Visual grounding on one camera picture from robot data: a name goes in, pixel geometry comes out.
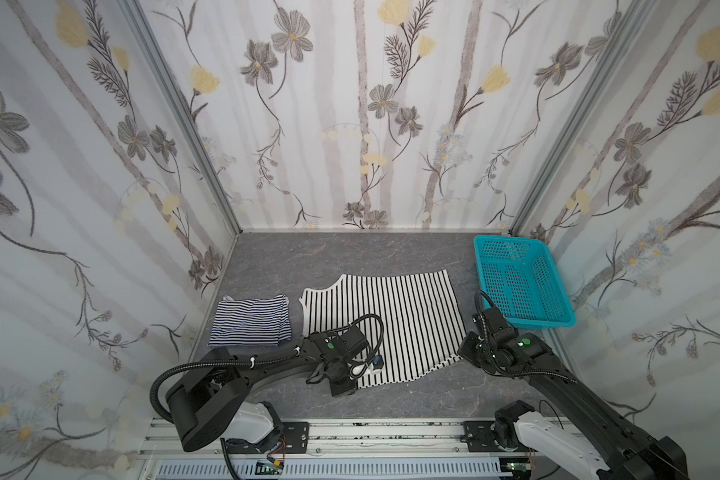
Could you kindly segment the black white striped tank top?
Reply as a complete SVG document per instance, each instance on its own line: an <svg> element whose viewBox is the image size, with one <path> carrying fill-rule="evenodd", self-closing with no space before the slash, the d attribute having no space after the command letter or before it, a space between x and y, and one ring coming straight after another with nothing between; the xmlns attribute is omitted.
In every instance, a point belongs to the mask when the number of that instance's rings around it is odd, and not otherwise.
<svg viewBox="0 0 720 480"><path fill-rule="evenodd" d="M326 289L307 288L299 302L303 333L333 330L366 314L358 328L375 343L382 365L369 367L358 378L361 389L409 383L460 360L466 337L448 272L402 276L343 274Z"/></svg>

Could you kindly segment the blue white striped tank top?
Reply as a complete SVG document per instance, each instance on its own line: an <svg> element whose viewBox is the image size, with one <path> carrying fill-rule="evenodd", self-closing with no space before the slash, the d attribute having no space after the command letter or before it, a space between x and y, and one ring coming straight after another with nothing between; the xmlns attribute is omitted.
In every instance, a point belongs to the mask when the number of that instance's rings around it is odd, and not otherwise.
<svg viewBox="0 0 720 480"><path fill-rule="evenodd" d="M244 300L225 295L217 303L208 346L278 347L291 339L289 300L285 295Z"/></svg>

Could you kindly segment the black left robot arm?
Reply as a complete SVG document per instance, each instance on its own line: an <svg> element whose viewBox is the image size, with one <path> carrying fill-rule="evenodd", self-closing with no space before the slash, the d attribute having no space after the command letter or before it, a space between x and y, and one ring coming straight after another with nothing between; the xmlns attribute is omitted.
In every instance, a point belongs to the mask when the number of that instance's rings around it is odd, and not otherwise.
<svg viewBox="0 0 720 480"><path fill-rule="evenodd" d="M304 376L308 385L326 381L333 397L352 395L379 357L384 336L381 317L370 313L346 326L310 334L285 356L245 359L224 347L214 348L199 361L158 375L150 387L150 404L174 425L186 452L217 440L269 448L284 433L284 424L270 403L249 403L252 392Z"/></svg>

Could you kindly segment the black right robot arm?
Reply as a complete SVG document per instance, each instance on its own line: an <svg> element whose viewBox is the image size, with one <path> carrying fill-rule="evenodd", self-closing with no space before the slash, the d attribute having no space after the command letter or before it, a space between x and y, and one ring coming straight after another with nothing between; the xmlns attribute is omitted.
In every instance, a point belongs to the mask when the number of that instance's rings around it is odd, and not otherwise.
<svg viewBox="0 0 720 480"><path fill-rule="evenodd" d="M489 376L527 382L579 431L573 435L515 401L494 416L500 447L535 450L578 479L688 478L686 454L674 440L656 438L618 413L548 344L510 324L485 292L477 292L474 303L478 330L466 336L459 356Z"/></svg>

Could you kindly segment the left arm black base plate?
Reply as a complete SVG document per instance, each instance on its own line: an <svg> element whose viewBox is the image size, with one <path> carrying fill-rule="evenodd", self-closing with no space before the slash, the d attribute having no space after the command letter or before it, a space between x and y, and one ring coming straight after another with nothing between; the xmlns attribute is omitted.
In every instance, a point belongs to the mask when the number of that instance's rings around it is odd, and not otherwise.
<svg viewBox="0 0 720 480"><path fill-rule="evenodd" d="M223 444L231 454L304 454L307 451L309 427L308 422L285 422L276 425L258 442L225 438Z"/></svg>

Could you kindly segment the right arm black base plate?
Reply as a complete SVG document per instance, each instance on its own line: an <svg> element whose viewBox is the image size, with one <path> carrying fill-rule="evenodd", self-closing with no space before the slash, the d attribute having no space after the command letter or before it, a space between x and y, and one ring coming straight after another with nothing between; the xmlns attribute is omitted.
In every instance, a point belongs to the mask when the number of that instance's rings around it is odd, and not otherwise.
<svg viewBox="0 0 720 480"><path fill-rule="evenodd" d="M461 442L467 445L470 453L500 452L493 426L493 420L464 421Z"/></svg>

